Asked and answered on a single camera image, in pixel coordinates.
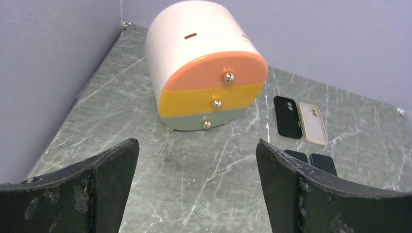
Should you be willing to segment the black phone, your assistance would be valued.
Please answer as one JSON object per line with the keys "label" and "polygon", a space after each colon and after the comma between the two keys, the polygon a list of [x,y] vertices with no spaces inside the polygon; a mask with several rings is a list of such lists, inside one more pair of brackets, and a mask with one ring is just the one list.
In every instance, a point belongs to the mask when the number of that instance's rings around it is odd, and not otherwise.
{"label": "black phone", "polygon": [[284,150],[284,152],[304,163],[307,163],[307,164],[309,163],[307,155],[302,152],[298,152],[294,150]]}

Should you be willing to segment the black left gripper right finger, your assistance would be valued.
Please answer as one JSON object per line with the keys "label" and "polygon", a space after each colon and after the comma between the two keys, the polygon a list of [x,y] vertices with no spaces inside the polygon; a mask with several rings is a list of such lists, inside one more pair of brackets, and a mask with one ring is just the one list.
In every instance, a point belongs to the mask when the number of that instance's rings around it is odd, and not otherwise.
{"label": "black left gripper right finger", "polygon": [[409,233],[412,195],[333,176],[261,139],[261,187],[274,233]]}

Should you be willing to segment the black phone case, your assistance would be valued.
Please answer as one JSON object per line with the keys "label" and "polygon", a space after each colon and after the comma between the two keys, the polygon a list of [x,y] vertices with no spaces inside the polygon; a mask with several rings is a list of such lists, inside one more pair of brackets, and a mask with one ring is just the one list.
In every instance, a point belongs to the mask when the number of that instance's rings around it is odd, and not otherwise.
{"label": "black phone case", "polygon": [[300,139],[303,133],[295,101],[275,96],[274,107],[278,133],[284,137]]}

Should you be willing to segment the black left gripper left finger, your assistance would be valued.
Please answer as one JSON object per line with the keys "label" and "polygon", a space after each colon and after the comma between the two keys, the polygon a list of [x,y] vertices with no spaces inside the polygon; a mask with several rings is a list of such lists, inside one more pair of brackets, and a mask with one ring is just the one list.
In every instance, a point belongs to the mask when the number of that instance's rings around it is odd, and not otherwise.
{"label": "black left gripper left finger", "polygon": [[1,232],[118,232],[138,155],[138,140],[129,138],[54,172],[1,184]]}

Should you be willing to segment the cream pink phone case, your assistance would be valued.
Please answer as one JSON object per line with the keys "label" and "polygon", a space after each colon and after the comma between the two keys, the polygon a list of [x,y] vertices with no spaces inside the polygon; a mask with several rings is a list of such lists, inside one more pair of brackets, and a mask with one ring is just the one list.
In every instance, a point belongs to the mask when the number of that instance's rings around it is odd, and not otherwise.
{"label": "cream pink phone case", "polygon": [[298,104],[303,136],[309,143],[326,146],[328,137],[321,111],[317,105],[299,102]]}

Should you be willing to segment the white cylindrical drawer box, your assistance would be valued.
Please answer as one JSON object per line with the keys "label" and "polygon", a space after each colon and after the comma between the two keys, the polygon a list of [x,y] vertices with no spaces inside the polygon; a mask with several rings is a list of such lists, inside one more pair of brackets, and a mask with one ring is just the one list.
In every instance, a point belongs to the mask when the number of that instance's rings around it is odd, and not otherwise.
{"label": "white cylindrical drawer box", "polygon": [[255,101],[268,75],[265,59],[230,11],[206,0],[161,11],[148,29],[145,54],[168,132],[228,123]]}

